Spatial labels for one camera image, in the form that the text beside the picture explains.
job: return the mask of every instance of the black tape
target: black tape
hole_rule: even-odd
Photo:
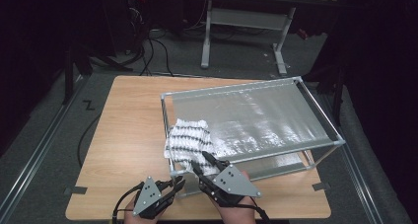
[[[69,194],[72,194],[72,193],[86,194],[86,192],[87,192],[87,188],[86,187],[73,187],[73,188],[67,187],[64,190],[64,194],[65,195],[69,195]]]
[[[331,188],[331,186],[328,183],[318,183],[318,184],[314,184],[313,185],[313,190],[318,191],[318,190],[329,190]]]

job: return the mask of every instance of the desk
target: desk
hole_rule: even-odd
[[[203,52],[201,67],[209,67],[210,58],[210,29],[212,24],[237,26],[245,28],[258,28],[265,30],[279,31],[281,34],[277,41],[273,43],[274,56],[276,64],[281,76],[287,75],[286,64],[282,56],[282,46],[285,41],[287,32],[293,20],[296,8],[292,6],[287,15],[285,14],[266,14],[259,12],[230,10],[222,8],[213,8],[212,1],[208,1],[206,14],[206,34],[203,42]]]
[[[76,183],[85,194],[72,194],[66,216],[71,220],[108,220],[120,197],[148,176],[165,181],[169,164],[163,156],[166,135],[161,108],[163,92],[200,89],[249,80],[119,76],[110,89],[95,135]],[[316,169],[254,182],[257,200],[271,219],[326,218],[330,208]],[[163,220],[220,219],[206,194],[176,199]],[[125,198],[120,207],[130,200]]]

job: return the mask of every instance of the patterned fabric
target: patterned fabric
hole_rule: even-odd
[[[200,165],[204,176],[219,173],[218,169],[206,161],[202,151],[213,156],[215,147],[210,139],[208,124],[204,120],[185,121],[178,119],[166,140],[165,158],[180,163],[187,171],[193,173],[191,161]]]

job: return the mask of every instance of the wooden table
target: wooden table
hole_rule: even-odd
[[[161,97],[163,92],[200,89],[249,80],[119,76],[115,78],[90,145],[66,216],[71,220],[108,220],[120,197],[148,176],[166,181],[169,164],[163,156],[166,141]],[[316,169],[253,182],[263,193],[257,204],[271,219],[326,218],[330,208]],[[127,197],[121,208],[131,199]],[[206,194],[176,199],[164,220],[220,219]]]

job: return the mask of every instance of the human hand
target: human hand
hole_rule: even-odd
[[[243,175],[249,179],[248,173],[242,171]],[[255,216],[254,210],[250,208],[240,207],[221,207],[219,204],[209,197],[213,205],[218,209],[219,214],[225,224],[254,224]],[[254,202],[249,196],[245,196],[239,204],[254,205]]]
[[[132,198],[132,200],[126,205],[126,209],[128,210],[133,210],[134,206],[135,206],[135,196]],[[163,213],[166,210],[164,209],[162,212],[160,212],[154,219],[150,220],[150,219],[146,219],[146,218],[141,218],[139,215],[137,216],[133,216],[132,215],[132,211],[125,211],[125,216],[124,216],[124,223],[125,224],[156,224],[158,222],[158,220],[160,219],[160,217],[163,215]]]

